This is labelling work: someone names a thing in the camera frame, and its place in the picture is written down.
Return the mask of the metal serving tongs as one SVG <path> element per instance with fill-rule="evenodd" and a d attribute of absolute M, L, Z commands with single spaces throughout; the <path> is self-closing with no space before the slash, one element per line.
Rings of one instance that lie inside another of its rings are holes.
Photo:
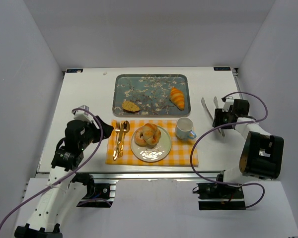
<path fill-rule="evenodd" d="M 207 105 L 206 105 L 206 102 L 205 102 L 204 97 L 201 98 L 201 104 L 202 104 L 204 110 L 207 112 L 207 114 L 208 114 L 208 116 L 210 117 L 210 119 L 211 119 L 212 121 L 214 121 L 214 118 L 213 118 L 211 112 L 209 111 L 209 109 L 208 109 L 208 107 L 207 107 Z M 219 128 L 219 129 L 218 129 L 218 132 L 220 133 L 220 135 L 221 135 L 222 137 L 225 137 L 225 133 L 224 133 L 224 131 L 223 131 L 222 129 Z"/>

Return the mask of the sugared bagel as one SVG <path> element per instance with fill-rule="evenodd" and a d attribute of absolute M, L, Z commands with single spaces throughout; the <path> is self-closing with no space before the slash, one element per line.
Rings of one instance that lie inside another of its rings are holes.
<path fill-rule="evenodd" d="M 147 142 L 144 139 L 143 127 L 140 127 L 135 131 L 134 141 L 139 146 L 146 146 L 147 145 Z"/>

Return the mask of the knotted bread roll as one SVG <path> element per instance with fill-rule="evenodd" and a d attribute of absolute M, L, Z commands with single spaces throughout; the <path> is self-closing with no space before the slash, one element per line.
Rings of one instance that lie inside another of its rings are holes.
<path fill-rule="evenodd" d="M 156 145 L 161 138 L 161 132 L 157 125 L 146 123 L 143 126 L 143 138 L 148 145 Z"/>

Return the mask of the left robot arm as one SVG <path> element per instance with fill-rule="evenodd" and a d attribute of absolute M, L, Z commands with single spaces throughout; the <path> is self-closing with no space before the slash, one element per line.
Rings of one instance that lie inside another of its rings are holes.
<path fill-rule="evenodd" d="M 92 175 L 77 173 L 84 150 L 93 143 L 110 137 L 113 126 L 99 117 L 91 121 L 83 116 L 67 123 L 65 136 L 56 146 L 46 191 L 24 226 L 14 232 L 16 238 L 61 238 L 62 223 L 78 203 L 93 198 L 95 185 Z"/>

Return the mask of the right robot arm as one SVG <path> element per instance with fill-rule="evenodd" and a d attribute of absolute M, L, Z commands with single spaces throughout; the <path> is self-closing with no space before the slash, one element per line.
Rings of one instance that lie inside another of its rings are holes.
<path fill-rule="evenodd" d="M 245 139 L 238 165 L 224 170 L 216 182 L 238 187 L 250 180 L 277 179 L 284 140 L 263 130 L 249 115 L 247 100 L 223 98 L 216 108 L 211 132 L 233 129 Z M 112 121 L 120 128 L 109 138 L 106 163 L 130 166 L 191 167 L 197 173 L 197 144 L 193 122 L 178 120 Z"/>

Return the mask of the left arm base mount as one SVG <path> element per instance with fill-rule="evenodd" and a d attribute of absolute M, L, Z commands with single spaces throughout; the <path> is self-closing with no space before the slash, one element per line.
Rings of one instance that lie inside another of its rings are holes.
<path fill-rule="evenodd" d="M 86 173 L 77 173 L 71 184 L 84 186 L 84 197 L 78 202 L 79 208 L 110 208 L 115 196 L 116 186 L 112 182 L 96 181 Z"/>

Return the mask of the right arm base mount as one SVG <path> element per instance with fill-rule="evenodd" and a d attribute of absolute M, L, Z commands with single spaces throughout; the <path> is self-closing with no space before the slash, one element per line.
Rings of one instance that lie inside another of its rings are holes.
<path fill-rule="evenodd" d="M 198 195 L 200 211 L 246 209 L 242 188 L 217 183 L 198 183 L 192 192 Z"/>

